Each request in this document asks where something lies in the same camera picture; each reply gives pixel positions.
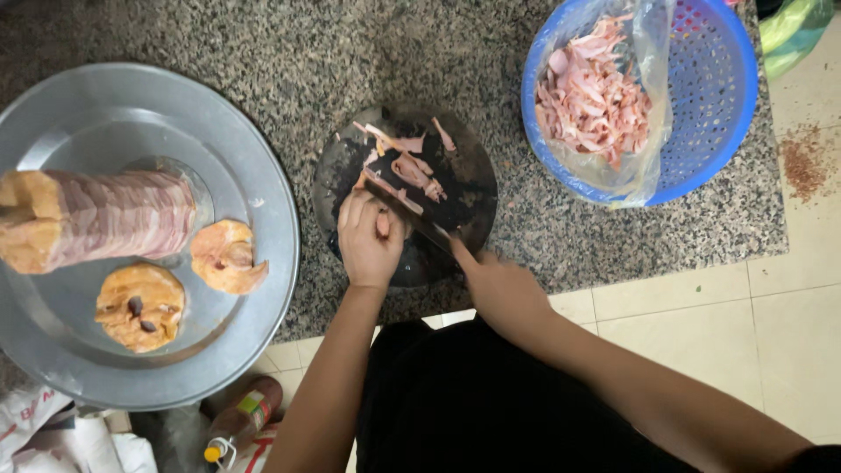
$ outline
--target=ground spice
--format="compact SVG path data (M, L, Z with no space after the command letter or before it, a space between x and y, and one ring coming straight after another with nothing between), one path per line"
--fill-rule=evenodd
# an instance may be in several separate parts
M780 142L783 168L788 184L794 189L790 197L801 199L803 204L820 192L823 196L834 194L835 187L824 184L838 171L833 154L834 140L821 142L821 130L817 125L798 125L789 130Z

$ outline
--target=black shirt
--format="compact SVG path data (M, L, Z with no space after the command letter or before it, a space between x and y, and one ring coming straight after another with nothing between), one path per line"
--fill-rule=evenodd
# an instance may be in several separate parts
M559 470L695 471L478 318L381 331L357 420L359 473ZM808 450L788 471L841 471L841 447Z

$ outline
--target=blue basket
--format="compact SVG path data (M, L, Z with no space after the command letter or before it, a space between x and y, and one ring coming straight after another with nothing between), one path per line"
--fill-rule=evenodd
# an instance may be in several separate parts
M588 0L555 8L532 42L523 74L521 106L537 157L564 185L588 199L608 203L609 193L581 183L553 156L536 126L535 81L540 56L569 12ZM754 116L757 69L754 48L741 20L722 0L679 0L669 44L672 135L660 150L660 180L646 205L689 193L724 167L748 133Z

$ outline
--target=speckled granite surface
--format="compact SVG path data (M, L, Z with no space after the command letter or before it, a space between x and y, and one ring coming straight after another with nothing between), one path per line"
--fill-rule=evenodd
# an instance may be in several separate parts
M346 275L322 241L310 183L332 131L384 101L441 105L475 129L500 185L489 245L550 293L787 251L764 76L742 147L681 199L609 211L574 199L545 170L529 151L519 91L555 3L28 0L0 13L0 105L67 68L138 61L203 82L245 111L283 164L301 219L298 288L276 341L322 334L338 307ZM739 12L756 41L753 2ZM463 286L445 281L394 291L382 318L469 306Z

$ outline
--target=knife blade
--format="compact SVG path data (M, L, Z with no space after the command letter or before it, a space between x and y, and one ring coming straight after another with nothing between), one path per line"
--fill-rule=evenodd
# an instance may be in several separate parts
M374 197L385 204L391 211L397 214L398 217L404 221L409 222L416 231L421 235L432 240L440 249L452 256L452 248L450 248L450 236L437 223L432 221L428 214L417 215L414 211L409 210L400 199L394 197L389 191L379 187L377 184L371 182L370 179L365 180L365 190L373 194Z

